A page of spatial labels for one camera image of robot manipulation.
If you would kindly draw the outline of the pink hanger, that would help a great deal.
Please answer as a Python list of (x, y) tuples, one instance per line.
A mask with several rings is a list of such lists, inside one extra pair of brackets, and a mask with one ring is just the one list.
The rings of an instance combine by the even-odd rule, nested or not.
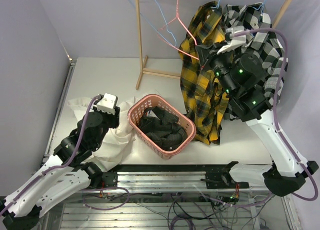
[[(177, 22), (182, 26), (182, 28), (186, 31), (186, 33), (192, 38), (192, 40), (193, 40), (193, 42), (194, 42), (194, 45), (197, 46), (198, 43), (197, 43), (196, 38), (195, 38), (194, 35), (188, 30), (188, 27), (183, 23), (183, 21), (182, 21), (181, 18), (180, 18), (179, 6), (180, 6), (180, 0), (176, 0), (176, 4), (175, 4), (175, 17), (174, 17), (172, 20), (170, 20), (168, 23), (165, 23), (165, 25), (161, 28), (161, 30), (163, 30), (163, 29), (168, 29), (168, 26), (169, 26), (171, 23), (177, 21)], [(178, 52), (180, 52), (180, 53), (182, 53), (182, 54), (184, 54), (184, 55), (186, 55), (186, 56), (188, 56), (188, 57), (191, 57), (191, 58), (193, 58), (193, 59), (195, 59), (195, 60), (199, 60), (198, 57), (193, 56), (192, 54), (187, 53), (187, 52), (181, 50), (179, 47), (174, 46), (174, 45), (171, 44), (171, 43), (167, 43), (167, 44), (168, 44), (170, 47), (172, 47), (172, 48), (174, 48), (175, 50), (177, 50)]]

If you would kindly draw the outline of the dark pinstriped shirt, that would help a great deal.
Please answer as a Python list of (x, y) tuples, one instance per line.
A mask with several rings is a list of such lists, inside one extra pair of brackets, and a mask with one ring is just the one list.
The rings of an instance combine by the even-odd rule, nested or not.
[(173, 151), (188, 136), (178, 121), (176, 115), (161, 107), (148, 107), (143, 111), (138, 128), (162, 150)]

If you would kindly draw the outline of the blue wire hanger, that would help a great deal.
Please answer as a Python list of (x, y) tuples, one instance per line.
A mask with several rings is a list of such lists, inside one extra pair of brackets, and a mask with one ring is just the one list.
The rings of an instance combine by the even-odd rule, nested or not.
[[(127, 0), (128, 3), (135, 9), (138, 9), (138, 3), (135, 0)], [(138, 15), (144, 20), (148, 26), (155, 32), (164, 43), (171, 47), (177, 47), (178, 41), (174, 32), (169, 27), (169, 20), (166, 13), (158, 0), (146, 0), (146, 5), (141, 6), (138, 10)]]

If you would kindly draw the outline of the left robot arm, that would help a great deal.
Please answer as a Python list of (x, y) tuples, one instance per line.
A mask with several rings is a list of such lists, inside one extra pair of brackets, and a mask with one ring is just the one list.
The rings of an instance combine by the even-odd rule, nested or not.
[(119, 126), (120, 108), (115, 107), (113, 114), (94, 108), (86, 119), (77, 123), (38, 172), (0, 200), (6, 229), (32, 229), (69, 196), (82, 189), (102, 187), (102, 168), (85, 160), (101, 147), (108, 130)]

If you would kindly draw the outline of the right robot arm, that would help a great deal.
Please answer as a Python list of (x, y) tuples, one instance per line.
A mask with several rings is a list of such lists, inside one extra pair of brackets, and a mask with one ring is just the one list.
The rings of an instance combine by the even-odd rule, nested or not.
[(272, 106), (258, 85), (266, 73), (259, 58), (253, 53), (234, 57), (232, 52), (219, 52), (216, 45), (198, 45), (195, 49), (201, 70), (214, 72), (233, 113), (255, 132), (272, 159), (265, 165), (233, 161), (221, 174), (221, 184), (227, 188), (239, 182), (264, 185), (281, 197), (299, 190), (319, 166), (297, 151), (291, 152), (288, 140), (276, 129)]

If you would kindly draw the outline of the yellow plaid shirt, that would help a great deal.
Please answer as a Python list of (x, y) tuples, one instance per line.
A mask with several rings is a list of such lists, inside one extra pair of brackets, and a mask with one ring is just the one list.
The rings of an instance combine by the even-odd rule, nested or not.
[(216, 1), (200, 6), (179, 46), (180, 88), (186, 115), (196, 126), (195, 140), (207, 145), (220, 144), (221, 121), (229, 100), (214, 72), (201, 69), (195, 46), (211, 46), (225, 40), (221, 19), (222, 9)]

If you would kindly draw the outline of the blue hanger of plaid shirt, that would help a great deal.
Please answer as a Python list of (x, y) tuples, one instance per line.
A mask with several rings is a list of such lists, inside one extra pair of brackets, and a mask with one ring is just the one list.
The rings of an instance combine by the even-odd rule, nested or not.
[(213, 9), (218, 9), (220, 7), (221, 0), (218, 0)]

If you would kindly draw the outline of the black white checkered shirt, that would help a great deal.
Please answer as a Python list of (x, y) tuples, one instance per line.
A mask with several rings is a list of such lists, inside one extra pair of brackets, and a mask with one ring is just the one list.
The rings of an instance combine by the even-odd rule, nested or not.
[[(269, 14), (256, 5), (232, 6), (227, 5), (222, 11), (222, 22), (225, 27), (243, 26), (246, 30), (270, 28), (272, 26)], [(281, 79), (279, 88), (277, 80), (284, 60), (284, 48), (274, 32), (252, 33), (246, 36), (246, 44), (237, 48), (235, 54), (248, 53), (257, 56), (265, 71), (264, 78), (257, 84), (271, 105), (274, 104), (274, 94), (277, 94), (277, 103), (284, 84)]]

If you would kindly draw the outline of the blue hanger of checkered shirt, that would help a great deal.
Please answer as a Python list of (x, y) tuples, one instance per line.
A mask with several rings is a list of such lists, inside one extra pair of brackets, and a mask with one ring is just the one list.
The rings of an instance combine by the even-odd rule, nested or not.
[(259, 21), (262, 20), (262, 17), (263, 17), (263, 13), (264, 13), (264, 7), (265, 7), (265, 4), (266, 4), (267, 0), (263, 0), (263, 2), (258, 6), (252, 6), (252, 8), (256, 11), (258, 11), (260, 13), (260, 17), (259, 17)]

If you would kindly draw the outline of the pink plastic basket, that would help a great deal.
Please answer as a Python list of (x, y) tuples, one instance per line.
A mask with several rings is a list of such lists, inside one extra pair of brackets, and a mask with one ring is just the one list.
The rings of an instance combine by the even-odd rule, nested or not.
[[(161, 109), (168, 111), (178, 118), (177, 123), (186, 131), (186, 139), (177, 149), (173, 151), (165, 151), (161, 149), (138, 128), (138, 124), (141, 121), (145, 109), (150, 107), (160, 107)], [(136, 132), (138, 139), (142, 141), (145, 146), (148, 146), (148, 148), (152, 150), (158, 157), (164, 160), (169, 160), (173, 156), (181, 153), (196, 135), (195, 124), (190, 119), (185, 117), (182, 113), (180, 113), (162, 96), (157, 94), (145, 95), (136, 103), (134, 103), (134, 105), (129, 109), (127, 113), (127, 121)]]

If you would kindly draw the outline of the wooden clothes rack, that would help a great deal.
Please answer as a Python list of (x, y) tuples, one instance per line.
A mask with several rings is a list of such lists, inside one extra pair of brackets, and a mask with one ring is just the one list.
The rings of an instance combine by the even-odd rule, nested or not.
[[(138, 15), (141, 6), (146, 5), (146, 0), (134, 0), (138, 3), (136, 14), (138, 53), (139, 53), (139, 76), (136, 89), (140, 88), (142, 80), (146, 76), (157, 76), (162, 79), (179, 79), (181, 64), (178, 61), (178, 51), (164, 43), (148, 24)], [(176, 14), (176, 0), (158, 0), (167, 19), (170, 21)], [(183, 23), (188, 26), (196, 9), (209, 1), (218, 0), (179, 0), (179, 15)], [(224, 5), (254, 5), (264, 0), (221, 0), (220, 6)], [(270, 14), (271, 22), (276, 27), (289, 5), (293, 0), (267, 0), (264, 9)], [(186, 35), (186, 31), (176, 21), (169, 25), (177, 38), (177, 47)]]

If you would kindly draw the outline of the aluminium frame base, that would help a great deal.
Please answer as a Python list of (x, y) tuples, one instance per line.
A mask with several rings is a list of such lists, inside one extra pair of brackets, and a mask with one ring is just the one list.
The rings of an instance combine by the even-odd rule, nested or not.
[[(116, 95), (120, 103), (148, 94), (167, 100), (184, 116), (179, 79), (146, 76), (139, 87), (139, 59), (80, 57), (72, 62), (47, 153), (68, 137), (82, 120), (95, 95)], [(102, 187), (82, 189), (43, 217), (43, 229), (259, 229), (260, 210), (267, 202), (279, 205), (284, 197), (264, 185), (239, 182), (227, 185), (225, 167), (271, 164), (272, 158), (255, 132), (241, 120), (223, 121), (220, 145), (195, 138), (169, 160), (158, 157), (132, 131), (122, 161), (103, 171)]]

